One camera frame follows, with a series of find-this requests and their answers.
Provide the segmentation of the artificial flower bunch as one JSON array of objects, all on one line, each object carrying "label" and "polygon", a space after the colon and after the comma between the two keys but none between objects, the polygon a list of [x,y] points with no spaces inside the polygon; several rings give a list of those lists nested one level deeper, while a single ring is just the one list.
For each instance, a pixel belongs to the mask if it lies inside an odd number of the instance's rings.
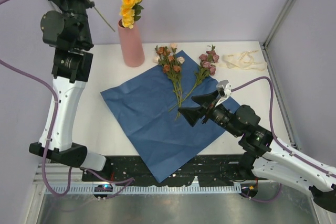
[{"label": "artificial flower bunch", "polygon": [[179,108],[182,105],[182,64],[184,58],[177,56],[177,44],[170,44],[169,46],[156,46],[154,48],[156,56],[154,62],[162,67],[162,72],[166,74],[167,78],[172,82],[173,92],[176,96],[177,105],[171,108]]}]

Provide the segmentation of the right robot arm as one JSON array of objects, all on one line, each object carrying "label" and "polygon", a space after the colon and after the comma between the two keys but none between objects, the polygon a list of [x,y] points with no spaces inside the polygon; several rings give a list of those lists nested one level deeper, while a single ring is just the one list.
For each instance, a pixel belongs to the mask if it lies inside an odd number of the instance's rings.
[{"label": "right robot arm", "polygon": [[335,168],[316,161],[276,138],[271,131],[259,125],[260,117],[248,105],[241,105],[235,112],[217,105],[213,93],[197,95],[192,100],[194,108],[178,111],[191,126],[198,120],[213,121],[234,137],[245,151],[237,172],[240,177],[252,176],[270,179],[294,188],[311,197],[315,204],[335,212]]}]

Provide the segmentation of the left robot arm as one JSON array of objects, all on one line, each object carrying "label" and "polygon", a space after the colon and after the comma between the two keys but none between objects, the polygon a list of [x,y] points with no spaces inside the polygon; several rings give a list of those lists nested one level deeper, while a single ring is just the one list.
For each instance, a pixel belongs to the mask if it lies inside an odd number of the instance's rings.
[{"label": "left robot arm", "polygon": [[55,48],[51,74],[52,99],[45,130],[38,142],[31,143],[29,152],[37,156],[75,168],[94,170],[101,181],[112,175],[106,158],[89,151],[86,146],[72,140],[73,124],[82,92],[89,79],[93,47],[87,9],[93,8],[89,0],[49,0],[59,11],[43,15],[40,28],[43,42]]}]

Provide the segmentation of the cream ribbon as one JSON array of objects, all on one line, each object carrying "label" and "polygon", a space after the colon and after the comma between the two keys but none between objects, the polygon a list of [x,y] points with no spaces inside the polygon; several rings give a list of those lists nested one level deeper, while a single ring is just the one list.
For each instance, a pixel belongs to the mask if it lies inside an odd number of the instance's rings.
[{"label": "cream ribbon", "polygon": [[267,68],[267,63],[264,60],[258,61],[255,58],[257,53],[259,50],[223,55],[224,66],[229,69],[264,71]]}]

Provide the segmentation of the yellow flower stem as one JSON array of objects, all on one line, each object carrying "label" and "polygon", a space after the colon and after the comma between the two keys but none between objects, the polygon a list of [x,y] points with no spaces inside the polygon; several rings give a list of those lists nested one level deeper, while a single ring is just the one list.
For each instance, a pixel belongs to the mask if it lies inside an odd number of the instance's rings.
[{"label": "yellow flower stem", "polygon": [[143,0],[121,0],[119,16],[121,17],[121,26],[133,29],[135,23],[141,18],[141,12],[144,10],[141,3]]}]

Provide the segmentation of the blue wrapping paper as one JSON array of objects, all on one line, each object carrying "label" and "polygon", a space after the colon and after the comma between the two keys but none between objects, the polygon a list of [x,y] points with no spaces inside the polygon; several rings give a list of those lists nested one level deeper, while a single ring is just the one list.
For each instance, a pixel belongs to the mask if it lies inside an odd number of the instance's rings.
[{"label": "blue wrapping paper", "polygon": [[101,96],[106,155],[139,155],[161,182],[197,154],[235,154],[236,139],[213,122],[191,127],[177,115],[173,83],[161,66],[107,66]]}]

